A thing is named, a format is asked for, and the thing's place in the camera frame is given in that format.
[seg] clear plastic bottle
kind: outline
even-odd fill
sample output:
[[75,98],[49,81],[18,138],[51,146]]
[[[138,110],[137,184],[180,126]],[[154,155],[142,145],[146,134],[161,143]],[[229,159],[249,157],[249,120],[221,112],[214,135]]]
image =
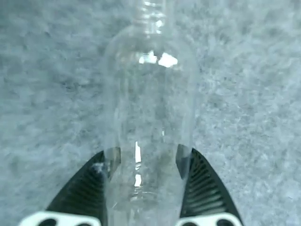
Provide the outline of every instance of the clear plastic bottle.
[[110,42],[103,62],[109,226],[173,226],[199,73],[173,23],[173,0],[131,3],[132,25]]

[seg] bottle neck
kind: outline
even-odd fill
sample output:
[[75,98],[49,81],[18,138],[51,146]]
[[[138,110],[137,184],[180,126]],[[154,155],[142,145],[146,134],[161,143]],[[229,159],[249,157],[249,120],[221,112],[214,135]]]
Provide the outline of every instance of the bottle neck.
[[161,34],[173,23],[173,0],[134,0],[132,23],[145,33]]

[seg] ribbed rubber pad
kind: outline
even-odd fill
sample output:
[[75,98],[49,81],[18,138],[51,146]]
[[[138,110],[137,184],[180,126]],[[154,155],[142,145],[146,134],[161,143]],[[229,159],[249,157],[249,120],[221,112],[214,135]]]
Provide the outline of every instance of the ribbed rubber pad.
[[46,210],[95,217],[106,226],[107,210],[103,187],[106,175],[99,169],[103,162],[103,152],[90,159],[67,182]]
[[206,158],[193,149],[180,218],[223,212],[231,213],[241,221],[221,179]]

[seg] bottle shoulder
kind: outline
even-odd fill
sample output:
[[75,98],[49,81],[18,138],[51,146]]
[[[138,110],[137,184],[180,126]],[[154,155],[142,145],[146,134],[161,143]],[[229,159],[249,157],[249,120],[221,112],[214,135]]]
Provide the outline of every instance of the bottle shoulder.
[[106,61],[132,63],[186,64],[196,67],[195,55],[189,45],[176,32],[145,34],[135,26],[122,30],[109,43],[105,52]]

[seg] gray carpet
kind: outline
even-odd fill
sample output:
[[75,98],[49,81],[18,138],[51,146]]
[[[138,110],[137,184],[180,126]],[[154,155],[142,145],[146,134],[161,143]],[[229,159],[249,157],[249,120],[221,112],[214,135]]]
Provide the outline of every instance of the gray carpet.
[[[198,56],[194,145],[247,226],[301,225],[299,0],[186,0],[182,34]],[[0,220],[51,201],[102,148],[91,78],[128,24],[119,0],[0,0]]]

